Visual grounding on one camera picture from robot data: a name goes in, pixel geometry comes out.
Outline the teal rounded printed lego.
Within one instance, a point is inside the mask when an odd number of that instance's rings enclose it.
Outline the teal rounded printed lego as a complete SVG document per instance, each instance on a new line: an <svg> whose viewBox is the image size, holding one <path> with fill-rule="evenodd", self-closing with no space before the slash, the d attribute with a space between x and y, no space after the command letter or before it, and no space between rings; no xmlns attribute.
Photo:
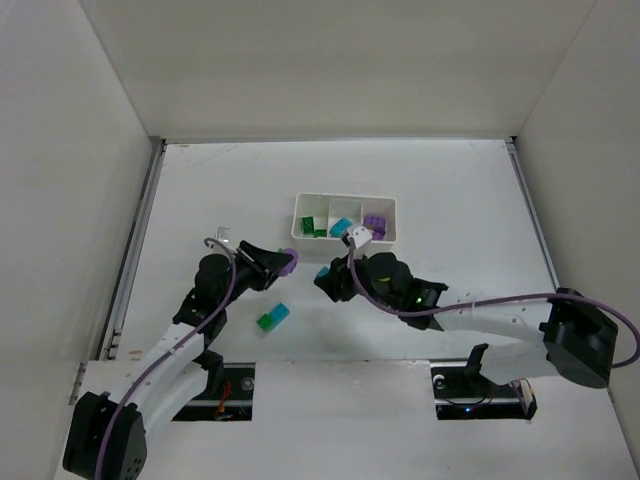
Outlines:
<svg viewBox="0 0 640 480"><path fill-rule="evenodd" d="M347 229L353 225L353 222L346 217L340 218L329 229L329 235L333 238L341 238Z"/></svg>

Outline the purple square lego brick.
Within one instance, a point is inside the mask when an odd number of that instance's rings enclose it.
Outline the purple square lego brick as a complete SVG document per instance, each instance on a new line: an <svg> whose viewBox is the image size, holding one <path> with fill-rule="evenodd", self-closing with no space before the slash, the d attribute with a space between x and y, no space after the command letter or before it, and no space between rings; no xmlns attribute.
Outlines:
<svg viewBox="0 0 640 480"><path fill-rule="evenodd" d="M363 217L363 226L372 232L374 238L384 238L386 235L386 219L368 214Z"/></svg>

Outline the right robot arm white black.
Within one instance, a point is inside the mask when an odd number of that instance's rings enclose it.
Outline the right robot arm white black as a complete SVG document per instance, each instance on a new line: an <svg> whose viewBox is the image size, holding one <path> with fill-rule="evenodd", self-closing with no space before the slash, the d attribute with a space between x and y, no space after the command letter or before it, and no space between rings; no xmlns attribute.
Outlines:
<svg viewBox="0 0 640 480"><path fill-rule="evenodd" d="M438 332L477 332L507 339L480 343L466 372L495 385L527 377L558 375L588 388L608 386L618 327L593 302L559 289L525 294L506 302L460 294L440 282L414 276L390 252L352 260L334 259L314 279L333 302L360 295L408 326Z"/></svg>

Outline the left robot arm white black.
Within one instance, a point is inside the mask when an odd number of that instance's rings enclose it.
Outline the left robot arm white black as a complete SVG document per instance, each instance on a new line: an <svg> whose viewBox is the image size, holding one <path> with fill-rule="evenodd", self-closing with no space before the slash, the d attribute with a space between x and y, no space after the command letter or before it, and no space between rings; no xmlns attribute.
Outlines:
<svg viewBox="0 0 640 480"><path fill-rule="evenodd" d="M75 403L62 467L82 479L136 479L151 440L194 397L216 390L224 360L211 351L226 310L244 292L262 292L293 272L295 250L268 251L246 241L230 250L208 238L194 285L156 345L117 385Z"/></svg>

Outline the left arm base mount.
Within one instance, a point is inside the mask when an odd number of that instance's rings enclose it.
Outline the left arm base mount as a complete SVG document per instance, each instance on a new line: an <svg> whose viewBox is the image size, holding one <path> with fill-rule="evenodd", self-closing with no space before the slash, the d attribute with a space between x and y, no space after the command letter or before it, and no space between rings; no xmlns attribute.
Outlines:
<svg viewBox="0 0 640 480"><path fill-rule="evenodd" d="M190 400L175 422L248 422L253 415L256 364L227 363L218 370L203 393Z"/></svg>

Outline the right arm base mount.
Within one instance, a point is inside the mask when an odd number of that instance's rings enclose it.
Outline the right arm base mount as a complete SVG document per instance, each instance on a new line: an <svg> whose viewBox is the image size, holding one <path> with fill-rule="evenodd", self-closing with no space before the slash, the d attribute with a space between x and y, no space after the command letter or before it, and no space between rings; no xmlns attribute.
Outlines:
<svg viewBox="0 0 640 480"><path fill-rule="evenodd" d="M436 417L440 421L533 419L538 402L528 379L498 385L480 374L488 344L472 349L466 361L430 364Z"/></svg>

